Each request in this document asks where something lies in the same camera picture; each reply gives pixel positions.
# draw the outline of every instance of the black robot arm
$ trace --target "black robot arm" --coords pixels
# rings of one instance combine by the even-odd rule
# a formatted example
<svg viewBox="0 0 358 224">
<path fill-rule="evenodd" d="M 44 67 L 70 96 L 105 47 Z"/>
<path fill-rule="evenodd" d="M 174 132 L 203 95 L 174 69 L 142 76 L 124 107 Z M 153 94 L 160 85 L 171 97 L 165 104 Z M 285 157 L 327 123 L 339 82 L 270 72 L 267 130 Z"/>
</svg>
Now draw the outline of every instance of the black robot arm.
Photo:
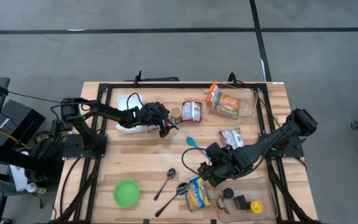
<svg viewBox="0 0 358 224">
<path fill-rule="evenodd" d="M 87 112 L 80 114 L 80 107 Z M 96 130 L 91 129 L 85 123 L 86 119 L 95 115 L 117 121 L 124 128 L 133 128 L 138 125 L 160 126 L 161 138 L 164 138 L 170 129 L 177 128 L 168 119 L 169 110 L 159 102 L 146 103 L 141 109 L 136 106 L 121 111 L 96 100 L 65 98 L 62 101 L 62 120 L 77 129 L 83 138 L 85 147 L 92 147 L 98 141 Z M 171 123 L 172 126 L 165 127 L 164 121 Z"/>
<path fill-rule="evenodd" d="M 309 136 L 316 127 L 317 122 L 306 110 L 295 109 L 281 128 L 256 144 L 233 149 L 231 146 L 220 147 L 214 142 L 206 148 L 211 165 L 202 163 L 198 173 L 213 187 L 226 179 L 243 177 L 253 171 L 254 163 L 260 156 L 266 156 L 271 149 L 280 150 L 292 136 Z"/>
</svg>

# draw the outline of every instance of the gray floor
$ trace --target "gray floor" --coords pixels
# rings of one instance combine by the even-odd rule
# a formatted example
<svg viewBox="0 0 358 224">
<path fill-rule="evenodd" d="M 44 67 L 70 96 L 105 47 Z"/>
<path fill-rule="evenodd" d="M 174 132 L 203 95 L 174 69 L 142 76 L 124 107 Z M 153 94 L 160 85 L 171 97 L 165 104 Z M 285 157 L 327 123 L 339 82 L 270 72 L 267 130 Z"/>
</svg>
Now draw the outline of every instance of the gray floor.
<svg viewBox="0 0 358 224">
<path fill-rule="evenodd" d="M 257 0 L 262 27 L 358 27 L 358 1 Z M 0 0 L 0 29 L 252 27 L 241 0 Z M 264 34 L 273 81 L 285 82 L 292 108 L 319 122 L 305 143 L 319 219 L 358 223 L 358 33 Z M 79 96 L 85 81 L 148 78 L 225 80 L 230 72 L 263 81 L 255 34 L 0 35 L 0 77 L 11 91 L 60 100 Z M 53 116 L 50 104 L 9 96 Z M 4 216 L 46 222 L 51 190 L 38 209 L 33 197 L 12 197 Z"/>
</svg>

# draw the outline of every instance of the food package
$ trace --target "food package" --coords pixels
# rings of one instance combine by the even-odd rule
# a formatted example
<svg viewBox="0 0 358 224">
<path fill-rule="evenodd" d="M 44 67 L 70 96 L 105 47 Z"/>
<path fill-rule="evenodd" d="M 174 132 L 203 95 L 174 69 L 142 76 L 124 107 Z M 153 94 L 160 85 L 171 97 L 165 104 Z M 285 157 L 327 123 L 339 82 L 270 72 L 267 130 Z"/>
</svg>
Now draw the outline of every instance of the food package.
<svg viewBox="0 0 358 224">
<path fill-rule="evenodd" d="M 207 99 L 207 104 L 211 105 L 213 108 L 216 107 L 218 103 L 220 92 L 218 85 L 214 82 L 212 83 L 211 87 L 209 88 L 209 95 Z"/>
<path fill-rule="evenodd" d="M 196 177 L 188 182 L 185 197 L 190 211 L 212 205 L 205 183 L 201 177 Z"/>
<path fill-rule="evenodd" d="M 201 122 L 202 103 L 194 101 L 183 102 L 181 121 Z"/>
<path fill-rule="evenodd" d="M 239 115 L 239 107 L 239 100 L 221 93 L 218 97 L 216 111 L 236 119 Z"/>
<path fill-rule="evenodd" d="M 233 149 L 244 146 L 244 140 L 242 138 L 240 128 L 234 128 L 232 130 L 219 131 L 219 135 L 224 145 L 231 145 Z"/>
</svg>

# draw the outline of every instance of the wooden table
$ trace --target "wooden table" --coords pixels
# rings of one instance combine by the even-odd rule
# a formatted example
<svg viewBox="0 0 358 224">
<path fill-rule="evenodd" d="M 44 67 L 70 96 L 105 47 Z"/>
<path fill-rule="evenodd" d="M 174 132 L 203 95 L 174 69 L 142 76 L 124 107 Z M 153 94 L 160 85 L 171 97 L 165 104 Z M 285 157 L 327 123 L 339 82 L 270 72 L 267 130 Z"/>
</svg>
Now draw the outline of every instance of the wooden table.
<svg viewBox="0 0 358 224">
<path fill-rule="evenodd" d="M 99 84 L 100 82 L 84 83 L 81 97 L 89 100 L 96 99 Z M 285 86 L 282 83 L 267 83 L 267 86 L 273 114 L 279 123 L 283 123 L 290 113 Z M 233 126 L 234 124 L 228 122 L 227 119 L 217 117 L 206 111 L 204 104 L 205 91 L 202 88 L 189 88 L 186 90 L 179 88 L 113 89 L 111 98 L 111 106 L 113 107 L 117 107 L 116 100 L 118 96 L 129 95 L 133 92 L 141 94 L 144 102 L 159 101 L 164 103 L 167 108 L 179 106 L 183 101 L 200 101 L 203 103 L 202 122 L 201 124 L 191 122 L 181 123 L 178 126 L 180 131 L 173 129 L 167 137 L 161 139 L 159 138 L 158 130 L 151 133 L 144 131 L 143 133 L 122 134 L 116 129 L 116 122 L 108 121 L 106 128 L 106 133 L 109 136 L 108 146 L 106 155 L 101 160 L 92 223 L 142 223 L 144 219 L 149 219 L 151 223 L 210 223 L 211 219 L 218 220 L 214 205 L 195 212 L 189 212 L 184 196 L 177 197 L 159 218 L 154 217 L 154 213 L 174 195 L 179 183 L 186 182 L 195 177 L 181 163 L 182 152 L 189 148 L 186 144 L 186 137 L 193 137 L 199 147 L 203 148 L 206 148 L 215 141 L 222 145 L 218 131 L 239 126 L 246 144 L 257 142 L 260 129 L 256 113 L 245 123 Z M 262 109 L 264 111 L 264 119 L 267 121 L 267 112 L 264 108 Z M 55 208 L 58 211 L 63 181 L 74 160 L 67 160 L 63 168 L 55 201 Z M 186 163 L 193 169 L 197 169 L 200 162 L 204 160 L 204 156 L 198 151 L 190 151 L 185 156 Z M 311 218 L 317 219 L 305 168 L 295 159 L 286 158 L 283 159 L 283 163 L 290 193 L 306 214 Z M 83 159 L 77 163 L 68 178 L 63 198 L 64 208 L 68 206 L 78 192 L 82 167 Z M 176 177 L 168 181 L 159 199 L 154 201 L 154 195 L 165 182 L 167 170 L 172 167 L 177 170 Z M 257 177 L 267 177 L 265 162 L 255 172 L 243 178 L 251 179 Z M 122 179 L 133 179 L 140 187 L 139 201 L 131 208 L 120 208 L 112 196 L 116 184 Z M 84 199 L 81 213 L 82 219 L 85 218 L 88 195 L 85 195 Z M 283 219 L 287 219 L 281 194 L 279 195 L 279 201 Z M 248 223 L 262 222 L 275 223 L 275 220 L 259 220 Z"/>
</svg>

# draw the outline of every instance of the small cup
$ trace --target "small cup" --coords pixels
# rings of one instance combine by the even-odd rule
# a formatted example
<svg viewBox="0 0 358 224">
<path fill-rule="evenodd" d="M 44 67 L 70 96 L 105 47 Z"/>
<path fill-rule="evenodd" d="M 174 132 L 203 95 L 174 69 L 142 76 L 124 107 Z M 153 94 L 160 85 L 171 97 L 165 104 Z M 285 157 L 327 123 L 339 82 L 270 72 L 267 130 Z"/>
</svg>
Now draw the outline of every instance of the small cup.
<svg viewBox="0 0 358 224">
<path fill-rule="evenodd" d="M 179 107 L 174 106 L 170 110 L 171 117 L 173 118 L 175 124 L 179 124 L 181 121 L 181 110 Z"/>
</svg>

